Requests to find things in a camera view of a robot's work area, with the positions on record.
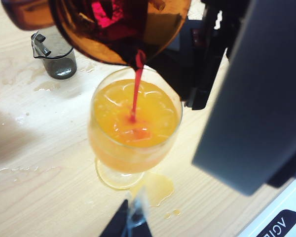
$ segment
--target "glass base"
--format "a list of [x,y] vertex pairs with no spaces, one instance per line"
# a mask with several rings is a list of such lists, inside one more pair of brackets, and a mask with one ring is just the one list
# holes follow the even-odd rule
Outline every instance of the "glass base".
[[96,160],[96,169],[100,179],[108,186],[114,189],[128,189],[137,184],[144,172],[135,174],[125,174],[111,169],[101,163],[99,159]]

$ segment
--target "orange drink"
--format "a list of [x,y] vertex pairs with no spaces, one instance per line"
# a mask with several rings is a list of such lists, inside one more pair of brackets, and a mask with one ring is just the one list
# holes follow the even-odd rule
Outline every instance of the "orange drink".
[[136,120],[131,120],[132,74],[127,68],[109,75],[92,98],[89,140],[98,165],[105,166],[104,172],[98,167],[102,179],[107,169],[125,177],[157,165],[173,145],[181,121],[178,95],[157,72],[147,69],[140,83]]

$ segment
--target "light wood surface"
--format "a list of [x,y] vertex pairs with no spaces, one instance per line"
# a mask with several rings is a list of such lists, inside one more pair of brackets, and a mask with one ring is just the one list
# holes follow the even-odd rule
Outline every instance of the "light wood surface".
[[[77,73],[53,80],[33,58],[32,33],[17,29],[0,5],[0,237],[98,236],[128,191],[97,177],[86,133],[89,103],[120,67],[76,52]],[[191,165],[227,66],[224,58],[206,109],[184,108],[176,143],[154,169],[175,187],[150,208],[155,237],[235,236],[280,192],[265,186],[245,197]],[[55,88],[38,90],[42,83]],[[175,209],[180,216],[165,219]]]

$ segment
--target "orange juice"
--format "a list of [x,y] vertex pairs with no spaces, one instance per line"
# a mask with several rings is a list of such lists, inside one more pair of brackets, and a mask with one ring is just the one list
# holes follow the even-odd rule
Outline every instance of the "orange juice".
[[137,173],[158,164],[174,141],[180,116],[170,97],[152,83],[141,81],[136,121],[131,120],[134,80],[115,81],[93,98],[89,138],[105,165]]

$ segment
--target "amber glass pitcher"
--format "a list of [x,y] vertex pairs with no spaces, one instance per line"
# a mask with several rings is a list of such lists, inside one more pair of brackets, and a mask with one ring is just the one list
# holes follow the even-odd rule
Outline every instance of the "amber glass pitcher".
[[1,0],[22,30],[56,25],[84,55],[105,63],[134,64],[171,42],[185,21],[190,0]]

